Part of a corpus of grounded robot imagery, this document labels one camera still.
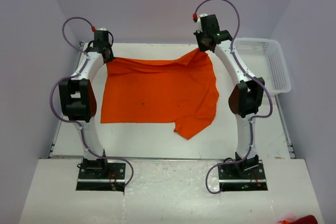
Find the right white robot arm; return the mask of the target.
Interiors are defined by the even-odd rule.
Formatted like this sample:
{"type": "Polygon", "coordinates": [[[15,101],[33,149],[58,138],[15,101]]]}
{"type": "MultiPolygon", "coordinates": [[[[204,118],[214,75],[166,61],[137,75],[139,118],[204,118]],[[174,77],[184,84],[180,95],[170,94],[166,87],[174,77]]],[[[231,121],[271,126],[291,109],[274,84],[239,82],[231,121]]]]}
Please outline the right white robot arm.
{"type": "Polygon", "coordinates": [[[200,51],[211,51],[223,63],[234,84],[228,105],[237,122],[238,144],[235,153],[234,172],[246,178],[257,167],[259,157],[254,143],[255,118],[263,100],[265,84],[256,78],[234,48],[234,39],[226,30],[220,30],[217,17],[193,14],[197,24],[194,33],[200,51]]]}

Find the orange t shirt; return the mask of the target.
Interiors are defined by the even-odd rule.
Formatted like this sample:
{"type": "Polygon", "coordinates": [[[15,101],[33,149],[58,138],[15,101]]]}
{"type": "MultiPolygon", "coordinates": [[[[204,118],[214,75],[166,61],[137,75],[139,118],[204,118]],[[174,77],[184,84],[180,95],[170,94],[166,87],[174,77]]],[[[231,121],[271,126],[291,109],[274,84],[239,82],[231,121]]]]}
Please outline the orange t shirt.
{"type": "Polygon", "coordinates": [[[101,123],[174,123],[189,140],[212,124],[219,93],[209,55],[175,60],[116,58],[107,63],[101,123]]]}

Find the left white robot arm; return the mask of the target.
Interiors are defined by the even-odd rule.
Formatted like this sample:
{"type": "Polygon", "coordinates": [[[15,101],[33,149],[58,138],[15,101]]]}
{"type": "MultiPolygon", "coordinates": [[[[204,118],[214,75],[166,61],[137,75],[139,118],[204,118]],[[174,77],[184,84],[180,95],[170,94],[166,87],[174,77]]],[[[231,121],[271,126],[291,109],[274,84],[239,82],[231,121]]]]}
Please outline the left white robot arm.
{"type": "Polygon", "coordinates": [[[110,32],[105,28],[95,30],[78,68],[58,85],[62,113],[75,125],[83,147],[80,169],[85,173],[91,172],[97,178],[108,175],[109,165],[94,121],[97,101],[92,82],[103,65],[114,59],[109,37],[110,32]]]}

